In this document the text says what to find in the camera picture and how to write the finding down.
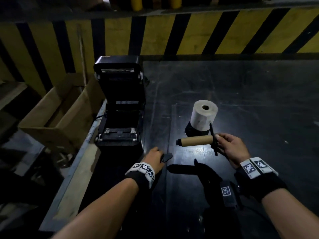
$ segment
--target hazard stripe wall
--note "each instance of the hazard stripe wall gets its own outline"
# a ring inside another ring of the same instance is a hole
[[[0,76],[44,96],[101,55],[319,53],[319,7],[0,23]]]

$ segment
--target person's right arm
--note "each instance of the person's right arm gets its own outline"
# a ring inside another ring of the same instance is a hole
[[[240,138],[226,133],[219,133],[216,138],[235,169],[250,158]],[[261,203],[282,238],[319,238],[319,218],[286,189],[270,192]]]

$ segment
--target yellow pole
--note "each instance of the yellow pole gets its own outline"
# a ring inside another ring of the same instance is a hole
[[[181,0],[170,0],[171,8],[177,9],[181,7]]]
[[[140,11],[143,8],[142,0],[131,0],[133,11]]]

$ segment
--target forearm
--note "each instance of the forearm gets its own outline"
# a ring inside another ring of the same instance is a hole
[[[78,214],[54,239],[114,238],[137,193],[133,179],[121,181]]]
[[[262,199],[265,211],[285,239],[319,238],[319,219],[286,189],[277,189]]]

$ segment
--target open cardboard box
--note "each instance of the open cardboard box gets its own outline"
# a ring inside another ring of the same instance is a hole
[[[94,76],[82,92],[81,79],[82,74],[69,74],[18,127],[53,151],[77,153],[105,99]]]

